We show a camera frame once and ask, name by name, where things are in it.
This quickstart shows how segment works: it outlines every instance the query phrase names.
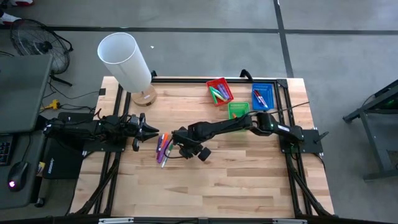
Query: white lamp shade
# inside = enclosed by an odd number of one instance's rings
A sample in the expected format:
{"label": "white lamp shade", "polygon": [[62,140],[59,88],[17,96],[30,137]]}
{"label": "white lamp shade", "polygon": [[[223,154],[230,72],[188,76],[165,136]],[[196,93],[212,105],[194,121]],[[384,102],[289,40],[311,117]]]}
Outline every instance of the white lamp shade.
{"label": "white lamp shade", "polygon": [[123,89],[138,93],[149,87],[152,77],[132,35],[111,34],[99,43],[97,52]]}

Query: blue basket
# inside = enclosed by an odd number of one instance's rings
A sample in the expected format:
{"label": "blue basket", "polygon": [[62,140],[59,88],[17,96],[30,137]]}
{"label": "blue basket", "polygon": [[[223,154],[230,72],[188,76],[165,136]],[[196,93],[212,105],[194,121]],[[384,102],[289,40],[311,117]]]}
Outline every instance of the blue basket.
{"label": "blue basket", "polygon": [[[258,90],[266,101],[268,108],[257,101],[254,90]],[[251,99],[253,110],[270,110],[274,109],[274,92],[272,84],[254,83],[251,90]]]}

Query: wooden table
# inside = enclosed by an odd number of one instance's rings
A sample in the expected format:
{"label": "wooden table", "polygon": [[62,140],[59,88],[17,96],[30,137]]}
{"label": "wooden table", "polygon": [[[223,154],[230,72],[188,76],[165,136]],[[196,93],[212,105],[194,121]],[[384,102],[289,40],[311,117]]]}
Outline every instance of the wooden table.
{"label": "wooden table", "polygon": [[[303,79],[287,81],[292,105],[308,101]],[[158,93],[156,102],[148,107],[131,102],[129,114],[144,112],[147,123],[160,129],[161,133],[170,133],[197,121],[228,119],[227,106],[215,107],[203,83],[154,83],[154,86]],[[114,77],[104,77],[102,88],[106,89],[106,94],[98,98],[96,109],[102,109],[101,116],[111,115],[118,83]],[[235,102],[251,104],[251,84],[230,84],[230,89]],[[119,115],[125,96],[124,92]],[[293,111],[297,125],[304,129],[313,128],[309,105]],[[250,131],[222,134],[203,143],[212,150],[205,162],[196,157],[169,159],[164,169],[155,161],[157,138],[141,143],[139,152],[132,150],[131,143],[132,139],[129,139],[122,154],[112,216],[294,216],[285,156],[280,152],[275,134],[269,137],[256,136]],[[178,150],[174,150],[172,156],[179,156]],[[98,186],[103,157],[104,153],[96,152],[84,160],[71,212],[81,208]],[[314,155],[303,154],[303,164],[308,187],[324,208],[333,213],[322,163]],[[301,190],[297,192],[300,208],[304,211]]]}

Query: concrete floor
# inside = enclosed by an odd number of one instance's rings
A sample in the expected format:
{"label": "concrete floor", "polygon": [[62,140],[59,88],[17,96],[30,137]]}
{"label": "concrete floor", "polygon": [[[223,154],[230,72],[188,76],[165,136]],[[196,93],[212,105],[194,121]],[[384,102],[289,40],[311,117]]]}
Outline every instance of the concrete floor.
{"label": "concrete floor", "polygon": [[[286,29],[398,29],[395,0],[280,0]],[[117,27],[277,28],[272,0],[41,0],[12,8],[15,16],[48,25]],[[74,84],[59,89],[68,96],[97,90],[109,75],[96,56],[107,32],[57,32],[74,44],[71,65],[60,75]],[[242,68],[255,77],[286,77],[277,34],[132,33],[151,70],[168,76],[237,76]],[[8,31],[0,49],[15,52]],[[287,35],[294,77],[304,78],[312,115],[323,140],[335,213],[345,218],[397,222],[398,179],[365,183],[377,171],[363,126],[341,119],[376,90],[397,79],[398,36]],[[95,106],[95,95],[62,103]],[[55,113],[45,114],[48,117]],[[63,215],[73,182],[56,181],[44,208],[0,211],[0,219]]]}

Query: fan grille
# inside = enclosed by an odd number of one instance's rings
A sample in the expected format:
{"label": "fan grille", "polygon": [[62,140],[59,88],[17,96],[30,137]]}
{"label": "fan grille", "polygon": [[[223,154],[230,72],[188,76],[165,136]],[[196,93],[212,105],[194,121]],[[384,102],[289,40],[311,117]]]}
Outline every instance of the fan grille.
{"label": "fan grille", "polygon": [[63,41],[38,21],[19,19],[13,22],[11,42],[19,55],[51,54],[53,74],[61,74],[69,66],[69,51]]}

